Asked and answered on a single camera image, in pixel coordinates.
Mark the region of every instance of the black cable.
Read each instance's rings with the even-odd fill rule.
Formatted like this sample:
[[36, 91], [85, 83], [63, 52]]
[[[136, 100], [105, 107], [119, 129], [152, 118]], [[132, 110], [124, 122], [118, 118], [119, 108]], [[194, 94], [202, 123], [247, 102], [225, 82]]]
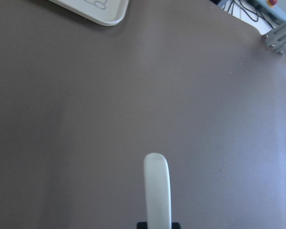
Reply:
[[[265, 18], [265, 16], [261, 13], [261, 11], [260, 11], [257, 7], [253, 6], [254, 9], [255, 9], [255, 11], [256, 11], [256, 12], [254, 12], [254, 11], [248, 9], [246, 6], [244, 6], [243, 3], [242, 3], [242, 0], [239, 0], [239, 3], [240, 3], [240, 4], [238, 4], [235, 0], [231, 0], [227, 12], [229, 13], [229, 11], [230, 11], [230, 9], [231, 9], [231, 7], [232, 7], [232, 12], [231, 12], [231, 14], [233, 15], [234, 4], [236, 4], [252, 21], [258, 22], [258, 19], [261, 18], [261, 19], [263, 19], [272, 29], [274, 29], [273, 25]], [[254, 15], [256, 16], [256, 19], [252, 18], [252, 17], [249, 15], [248, 12], [254, 14]]]
[[235, 0], [231, 0], [231, 2], [230, 2], [230, 5], [229, 5], [229, 8], [228, 8], [227, 12], [229, 12], [229, 11], [230, 11], [230, 8], [231, 8], [231, 6], [234, 4], [234, 2], [235, 2]]
[[233, 15], [233, 10], [234, 10], [234, 3], [235, 1], [233, 2], [233, 5], [232, 5], [232, 12], [231, 12], [232, 15]]
[[262, 14], [262, 12], [261, 12], [260, 10], [258, 10], [258, 9], [256, 9], [256, 10], [260, 13], [261, 18], [262, 18], [272, 29], [274, 29], [273, 25], [264, 17], [264, 15]]
[[249, 15], [249, 13], [248, 13], [244, 8], [242, 8], [237, 2], [235, 2], [235, 4], [236, 4], [243, 12], [245, 12], [245, 14], [246, 14], [252, 21], [258, 22], [258, 15], [256, 15], [256, 14], [254, 13], [254, 15], [257, 16], [257, 19], [254, 19], [254, 18], [252, 18], [252, 17]]
[[256, 7], [253, 6], [254, 9], [255, 9], [255, 12], [253, 12], [252, 10], [248, 9], [247, 7], [245, 7], [245, 6], [243, 5], [242, 0], [239, 0], [239, 3], [241, 4], [241, 6], [242, 6], [245, 10], [247, 10], [247, 11], [249, 11], [249, 12], [251, 12], [251, 13], [257, 15], [257, 9], [256, 9]]

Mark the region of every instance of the white tray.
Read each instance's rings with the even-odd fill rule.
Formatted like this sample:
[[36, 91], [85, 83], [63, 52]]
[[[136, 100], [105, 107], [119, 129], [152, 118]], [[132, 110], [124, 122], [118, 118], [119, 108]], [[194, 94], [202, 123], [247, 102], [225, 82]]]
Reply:
[[129, 0], [50, 0], [100, 25], [112, 26], [125, 16]]

